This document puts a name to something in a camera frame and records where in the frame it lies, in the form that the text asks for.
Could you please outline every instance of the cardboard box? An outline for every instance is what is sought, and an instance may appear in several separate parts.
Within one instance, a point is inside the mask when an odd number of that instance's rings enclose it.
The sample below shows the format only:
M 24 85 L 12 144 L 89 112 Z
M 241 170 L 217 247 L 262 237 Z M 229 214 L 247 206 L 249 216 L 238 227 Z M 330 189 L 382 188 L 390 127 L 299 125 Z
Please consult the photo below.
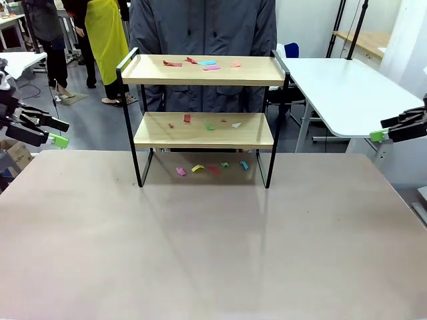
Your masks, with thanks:
M 26 166 L 33 160 L 29 150 L 27 147 L 20 141 L 12 140 L 12 139 L 4 139 L 0 141 L 0 153 L 6 152 L 7 156 L 20 168 L 20 170 L 24 170 Z M 18 172 L 14 170 L 12 167 L 8 167 L 4 170 L 4 167 L 1 167 L 2 157 L 0 157 L 0 170 L 3 170 L 2 176 L 4 177 L 16 177 Z

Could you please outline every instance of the black pole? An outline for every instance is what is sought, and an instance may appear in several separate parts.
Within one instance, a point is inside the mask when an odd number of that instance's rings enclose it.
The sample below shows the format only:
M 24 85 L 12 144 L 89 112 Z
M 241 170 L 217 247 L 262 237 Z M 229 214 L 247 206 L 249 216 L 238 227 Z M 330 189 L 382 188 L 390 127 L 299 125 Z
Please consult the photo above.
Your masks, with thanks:
M 334 31 L 338 31 L 340 29 L 342 15 L 344 14 L 344 9 L 346 8 L 346 2 L 347 0 L 340 1 L 340 7 L 338 8 L 338 13 L 336 15 L 336 20 L 335 20 Z M 326 53 L 327 58 L 330 58 L 332 55 L 332 51 L 334 50 L 335 40 L 336 40 L 336 35 L 332 33 L 331 40 L 329 42 L 328 52 Z
M 365 3 L 362 6 L 362 12 L 360 14 L 359 23 L 358 23 L 358 26 L 356 28 L 356 32 L 354 33 L 352 46 L 350 47 L 350 52 L 348 53 L 347 60 L 352 60 L 353 51 L 354 51 L 354 48 L 356 47 L 356 44 L 358 42 L 360 30 L 362 29 L 362 25 L 363 25 L 363 20 L 365 19 L 366 10 L 368 9 L 368 2 L 369 2 L 369 0 L 365 0 Z
M 39 44 L 38 44 L 37 39 L 34 35 L 33 24 L 29 18 L 28 6 L 27 6 L 26 0 L 22 0 L 21 4 L 22 4 L 22 9 L 24 10 L 25 20 L 27 21 L 27 28 L 28 28 L 29 36 L 30 36 L 31 41 L 33 42 L 33 45 L 34 45 L 34 51 L 36 53 L 40 53 Z

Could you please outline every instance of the black pants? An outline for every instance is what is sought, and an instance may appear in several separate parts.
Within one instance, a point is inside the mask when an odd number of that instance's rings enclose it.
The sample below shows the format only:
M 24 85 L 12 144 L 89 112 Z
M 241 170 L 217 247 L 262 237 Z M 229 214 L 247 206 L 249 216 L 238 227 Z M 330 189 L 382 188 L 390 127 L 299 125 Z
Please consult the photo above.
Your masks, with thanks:
M 68 72 L 64 50 L 54 50 L 50 41 L 38 40 L 47 54 L 47 76 L 49 78 L 49 86 L 55 88 L 56 81 L 58 81 L 60 86 L 66 88 Z
M 116 100 L 120 93 L 119 81 L 116 79 L 113 83 L 105 85 L 105 93 L 110 100 Z M 129 86 L 125 85 L 125 92 L 129 92 Z
M 96 83 L 95 75 L 95 58 L 93 57 L 91 43 L 89 42 L 89 37 L 87 36 L 86 28 L 83 29 L 85 32 L 84 37 L 77 35 L 77 40 L 79 41 L 79 46 L 81 50 L 81 55 L 85 60 L 86 70 L 87 70 L 87 85 L 94 85 Z

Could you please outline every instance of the gray floor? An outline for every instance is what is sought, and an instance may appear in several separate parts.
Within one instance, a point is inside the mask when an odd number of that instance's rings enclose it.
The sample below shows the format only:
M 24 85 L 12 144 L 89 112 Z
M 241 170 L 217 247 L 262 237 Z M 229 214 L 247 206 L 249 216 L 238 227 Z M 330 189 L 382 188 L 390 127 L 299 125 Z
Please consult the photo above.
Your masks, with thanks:
M 105 97 L 103 86 L 100 82 L 96 89 L 86 87 L 86 70 L 84 66 L 78 66 L 76 62 L 69 64 L 68 89 L 71 92 L 78 92 L 88 95 L 87 98 L 75 103 L 72 106 L 58 104 L 57 110 L 59 118 L 70 123 L 70 128 L 64 136 L 68 137 L 70 142 L 68 149 L 84 150 L 129 150 L 129 141 L 126 133 L 123 110 L 101 103 L 101 98 Z M 18 80 L 18 86 L 30 83 L 40 89 L 37 97 L 26 99 L 25 102 L 50 112 L 56 116 L 56 110 L 52 104 L 52 98 L 47 86 L 47 75 L 44 73 L 26 73 Z M 23 87 L 23 98 L 30 97 L 37 93 L 37 89 L 30 85 Z M 136 88 L 131 88 L 131 93 L 136 95 Z M 292 113 L 297 119 L 300 119 L 304 113 L 304 107 L 293 107 Z M 133 132 L 136 131 L 142 114 L 139 110 L 139 103 L 129 106 Z M 268 121 L 270 127 L 274 130 L 277 107 L 270 107 L 268 111 Z M 290 119 L 289 114 L 282 125 L 280 136 L 279 152 L 294 152 L 296 141 L 300 128 Z M 307 137 L 305 152 L 321 153 L 325 152 L 324 143 L 313 144 L 312 135 L 324 136 L 325 128 L 310 126 L 310 133 Z M 345 152 L 347 145 L 345 143 L 329 143 L 327 152 L 341 153 Z M 41 147 L 29 146 L 32 152 L 39 152 L 43 149 L 54 149 L 50 145 Z

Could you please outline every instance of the yellow cloth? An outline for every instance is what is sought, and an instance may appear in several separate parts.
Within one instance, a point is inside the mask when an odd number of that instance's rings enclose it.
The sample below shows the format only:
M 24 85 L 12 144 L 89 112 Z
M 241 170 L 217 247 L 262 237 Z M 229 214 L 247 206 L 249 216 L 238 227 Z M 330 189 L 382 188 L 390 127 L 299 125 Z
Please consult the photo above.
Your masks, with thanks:
M 117 0 L 91 0 L 85 25 L 104 85 L 113 83 L 115 68 L 129 53 Z

